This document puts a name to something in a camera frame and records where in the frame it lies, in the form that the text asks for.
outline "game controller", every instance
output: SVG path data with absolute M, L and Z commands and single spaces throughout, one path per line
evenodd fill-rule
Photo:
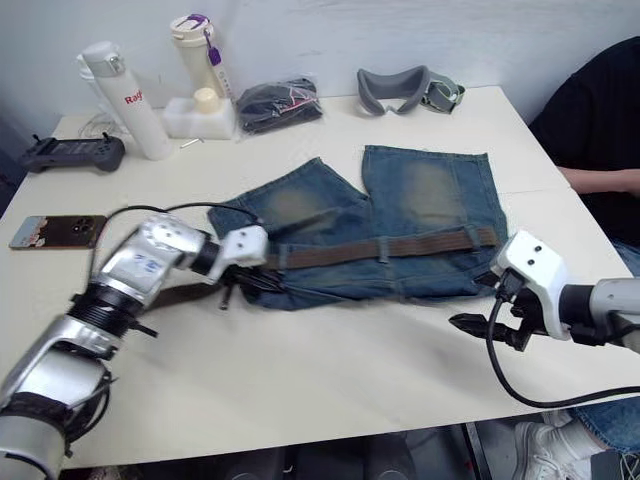
M 124 156 L 124 143 L 117 137 L 102 133 L 103 138 L 58 140 L 49 137 L 41 140 L 37 135 L 35 145 L 29 148 L 18 163 L 30 172 L 39 173 L 52 167 L 79 167 L 95 165 L 105 172 L 118 169 Z

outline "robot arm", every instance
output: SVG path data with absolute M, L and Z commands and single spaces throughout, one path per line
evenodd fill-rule
M 0 389 L 0 472 L 15 480 L 56 479 L 69 444 L 101 418 L 113 358 L 130 329 L 154 334 L 137 316 L 170 271 L 190 269 L 215 283 L 230 265 L 265 262 L 259 225 L 229 232 L 221 244 L 169 214 L 156 214 L 93 275 L 70 310 L 56 318 Z
M 498 294 L 510 289 L 503 300 L 513 303 L 511 313 L 523 319 L 518 330 L 496 324 L 494 341 L 524 351 L 531 335 L 538 334 L 592 346 L 611 343 L 640 353 L 640 278 L 571 285 L 562 258 L 525 231 L 511 237 L 491 270 L 483 283 L 495 286 Z M 460 314 L 450 322 L 486 338 L 488 323 L 482 315 Z

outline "phone case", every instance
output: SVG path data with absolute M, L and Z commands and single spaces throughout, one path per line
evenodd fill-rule
M 106 217 L 102 215 L 28 217 L 9 247 L 16 250 L 93 248 L 106 221 Z

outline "black shirt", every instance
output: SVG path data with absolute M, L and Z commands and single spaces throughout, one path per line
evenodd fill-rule
M 640 37 L 574 73 L 530 128 L 560 167 L 640 168 Z M 617 192 L 580 197 L 610 238 L 640 247 L 640 198 Z

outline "jeans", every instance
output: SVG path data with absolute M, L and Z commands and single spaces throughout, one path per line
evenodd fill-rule
M 507 238 L 487 155 L 458 155 L 367 146 L 362 179 L 368 195 L 352 187 L 319 158 L 227 203 L 258 214 L 279 255 L 285 293 L 243 289 L 267 308 L 297 310 L 341 300 L 402 297 L 441 300 L 490 293 L 473 282 L 489 269 L 500 245 L 474 239 L 491 227 Z M 219 235 L 246 225 L 246 216 L 212 209 Z M 428 256 L 391 257 L 389 238 L 464 231 L 476 248 Z M 287 269 L 287 255 L 310 248 L 375 240 L 379 257 Z
M 633 276 L 640 276 L 640 249 L 617 240 L 611 243 Z M 621 453 L 640 452 L 640 397 L 577 407 L 569 413 L 610 448 Z

